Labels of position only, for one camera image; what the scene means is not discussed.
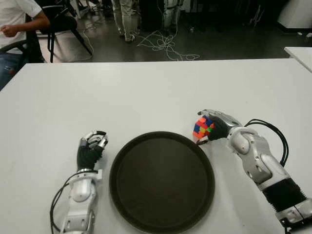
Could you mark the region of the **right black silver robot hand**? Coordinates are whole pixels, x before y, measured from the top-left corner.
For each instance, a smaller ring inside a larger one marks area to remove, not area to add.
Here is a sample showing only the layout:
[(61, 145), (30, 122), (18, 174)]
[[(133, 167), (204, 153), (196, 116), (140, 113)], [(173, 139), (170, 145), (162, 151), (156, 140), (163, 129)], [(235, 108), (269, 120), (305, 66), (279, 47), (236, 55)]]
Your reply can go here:
[(199, 119), (193, 129), (193, 141), (196, 145), (226, 138), (232, 128), (242, 127), (237, 119), (221, 111), (204, 109), (197, 115)]

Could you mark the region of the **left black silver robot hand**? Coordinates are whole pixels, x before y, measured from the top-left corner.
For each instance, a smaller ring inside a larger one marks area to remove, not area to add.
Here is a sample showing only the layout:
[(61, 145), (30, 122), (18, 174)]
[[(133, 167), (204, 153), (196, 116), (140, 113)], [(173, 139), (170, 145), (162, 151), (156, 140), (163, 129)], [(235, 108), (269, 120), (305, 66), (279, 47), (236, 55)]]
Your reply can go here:
[(77, 151), (77, 171), (93, 170), (95, 164), (102, 158), (105, 146), (108, 144), (107, 133), (93, 130), (80, 139)]

